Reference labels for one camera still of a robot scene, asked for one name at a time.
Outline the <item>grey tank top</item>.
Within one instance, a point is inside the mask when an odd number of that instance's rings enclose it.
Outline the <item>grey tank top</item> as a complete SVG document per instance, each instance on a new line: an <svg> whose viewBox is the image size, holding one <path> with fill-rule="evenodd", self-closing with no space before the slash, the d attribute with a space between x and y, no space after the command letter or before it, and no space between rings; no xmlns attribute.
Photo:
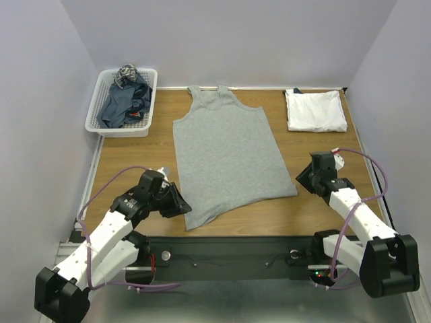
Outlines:
<svg viewBox="0 0 431 323"><path fill-rule="evenodd" d="M180 191L192 208L186 230L245 205L297 196L262 107L244 105L222 85L188 92L191 107L173 122Z"/></svg>

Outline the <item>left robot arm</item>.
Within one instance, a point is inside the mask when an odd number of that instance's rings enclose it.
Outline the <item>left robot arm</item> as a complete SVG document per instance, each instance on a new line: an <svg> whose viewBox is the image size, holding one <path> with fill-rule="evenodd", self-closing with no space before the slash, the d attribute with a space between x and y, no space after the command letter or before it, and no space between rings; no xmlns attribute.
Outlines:
<svg viewBox="0 0 431 323"><path fill-rule="evenodd" d="M104 218L85 240L54 268L36 276L34 308L53 322L81 322L93 293L117 285L114 277L125 267L146 262L156 273L156 253L150 240L136 231L141 221L157 211L165 218L191 211L166 168L144 169L139 182L118 196Z"/></svg>

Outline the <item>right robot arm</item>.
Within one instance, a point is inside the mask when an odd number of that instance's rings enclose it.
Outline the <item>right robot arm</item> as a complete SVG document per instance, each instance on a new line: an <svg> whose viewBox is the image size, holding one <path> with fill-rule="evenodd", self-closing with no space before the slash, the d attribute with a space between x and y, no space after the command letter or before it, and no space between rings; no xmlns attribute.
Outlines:
<svg viewBox="0 0 431 323"><path fill-rule="evenodd" d="M355 273L373 298L409 293L420 288L418 245L411 235L401 235L386 225L367 205L355 186L340 178L344 166L340 148L311 153L311 162L297 181L321 197L344 220L341 230L318 231L310 245L317 262L330 261L326 289L335 289L338 263Z"/></svg>

